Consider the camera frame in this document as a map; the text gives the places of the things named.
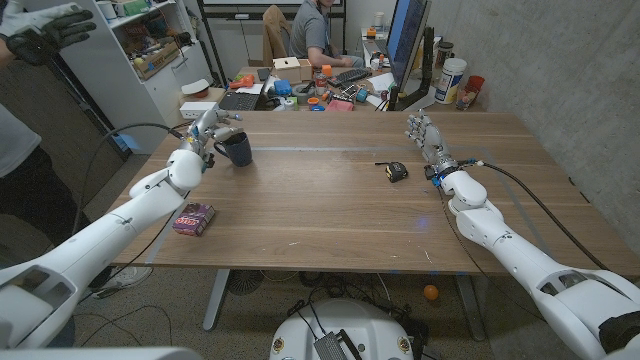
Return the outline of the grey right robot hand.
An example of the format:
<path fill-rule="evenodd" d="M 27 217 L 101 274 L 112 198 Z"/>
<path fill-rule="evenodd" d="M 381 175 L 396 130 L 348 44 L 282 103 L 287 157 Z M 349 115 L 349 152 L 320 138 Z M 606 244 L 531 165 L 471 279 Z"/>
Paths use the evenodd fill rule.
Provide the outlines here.
<path fill-rule="evenodd" d="M 422 151 L 422 156 L 427 162 L 426 178 L 436 187 L 440 187 L 447 175 L 460 168 L 459 162 L 451 156 L 439 129 L 423 110 L 419 111 L 418 116 L 410 114 L 407 123 L 409 130 L 405 135 Z"/>

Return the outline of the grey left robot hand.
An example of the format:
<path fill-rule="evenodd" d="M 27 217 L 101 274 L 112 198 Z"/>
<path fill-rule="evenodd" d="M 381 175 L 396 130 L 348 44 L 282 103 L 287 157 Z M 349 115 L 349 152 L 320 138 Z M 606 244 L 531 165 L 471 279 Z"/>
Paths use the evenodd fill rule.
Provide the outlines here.
<path fill-rule="evenodd" d="M 179 148 L 202 156 L 210 139 L 214 142 L 222 142 L 244 131 L 242 127 L 232 127 L 232 120 L 242 121 L 243 117 L 221 109 L 205 111 L 188 127 Z"/>

